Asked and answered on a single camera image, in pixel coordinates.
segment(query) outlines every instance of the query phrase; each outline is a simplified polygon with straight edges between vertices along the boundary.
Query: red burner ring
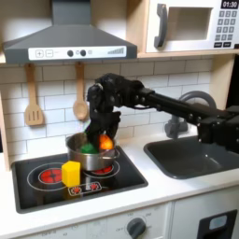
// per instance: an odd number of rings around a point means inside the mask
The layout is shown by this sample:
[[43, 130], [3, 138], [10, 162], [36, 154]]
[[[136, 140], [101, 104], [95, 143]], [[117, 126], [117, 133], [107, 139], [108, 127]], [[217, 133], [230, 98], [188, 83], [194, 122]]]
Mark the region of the red burner ring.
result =
[[39, 175], [39, 179], [45, 184], [54, 184], [62, 182], [61, 169], [47, 169]]
[[109, 174], [113, 171], [113, 166], [109, 166], [109, 167], [106, 167], [104, 169], [100, 169], [100, 170], [95, 170], [93, 171], [92, 173], [95, 174], [95, 175], [106, 175], [106, 174]]

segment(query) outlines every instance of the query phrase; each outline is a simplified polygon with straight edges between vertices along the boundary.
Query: black stovetop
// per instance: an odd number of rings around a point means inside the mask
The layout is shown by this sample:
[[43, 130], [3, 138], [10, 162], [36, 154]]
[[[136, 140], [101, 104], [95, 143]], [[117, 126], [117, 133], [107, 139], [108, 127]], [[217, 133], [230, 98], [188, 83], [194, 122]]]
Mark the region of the black stovetop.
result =
[[147, 181], [121, 148], [119, 154], [114, 164], [105, 170], [81, 171], [80, 185], [73, 188], [67, 188], [62, 182], [62, 164], [68, 161], [67, 154], [14, 162], [17, 211], [28, 213], [147, 186]]

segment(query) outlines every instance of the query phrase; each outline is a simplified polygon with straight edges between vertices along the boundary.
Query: silver pot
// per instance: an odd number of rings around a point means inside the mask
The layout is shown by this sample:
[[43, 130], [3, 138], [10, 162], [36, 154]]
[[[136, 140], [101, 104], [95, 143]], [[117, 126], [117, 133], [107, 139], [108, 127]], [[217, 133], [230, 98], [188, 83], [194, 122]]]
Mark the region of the silver pot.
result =
[[97, 154], [84, 154], [79, 150], [81, 146], [88, 143], [87, 136], [84, 133], [74, 134], [66, 138], [68, 148], [68, 159], [70, 161], [80, 162], [80, 168], [86, 171], [95, 171], [106, 168], [119, 157], [120, 153], [114, 148], [104, 150]]

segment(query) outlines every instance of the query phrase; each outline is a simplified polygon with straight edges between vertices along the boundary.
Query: orange toy fruit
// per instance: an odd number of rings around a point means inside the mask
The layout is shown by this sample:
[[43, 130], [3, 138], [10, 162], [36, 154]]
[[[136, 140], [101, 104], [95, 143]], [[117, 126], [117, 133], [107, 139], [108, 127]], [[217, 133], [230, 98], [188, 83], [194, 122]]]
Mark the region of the orange toy fruit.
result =
[[100, 135], [100, 149], [113, 149], [114, 144], [113, 141], [106, 135]]

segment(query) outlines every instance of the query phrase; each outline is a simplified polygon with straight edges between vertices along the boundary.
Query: faucet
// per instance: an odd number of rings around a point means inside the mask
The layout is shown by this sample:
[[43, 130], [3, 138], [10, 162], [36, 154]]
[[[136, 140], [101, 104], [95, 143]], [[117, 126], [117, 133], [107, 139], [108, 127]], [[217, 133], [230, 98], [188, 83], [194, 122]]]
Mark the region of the faucet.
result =
[[[189, 99], [193, 99], [193, 98], [204, 99], [210, 107], [217, 108], [213, 97], [210, 94], [203, 91], [191, 91], [191, 92], [185, 93], [179, 98], [179, 100], [186, 102]], [[185, 120], [180, 122], [179, 117], [177, 116], [172, 116], [172, 119], [168, 120], [168, 122], [164, 126], [166, 135], [169, 138], [173, 138], [173, 139], [177, 139], [178, 133], [186, 132], [188, 128], [189, 127], [187, 122]]]

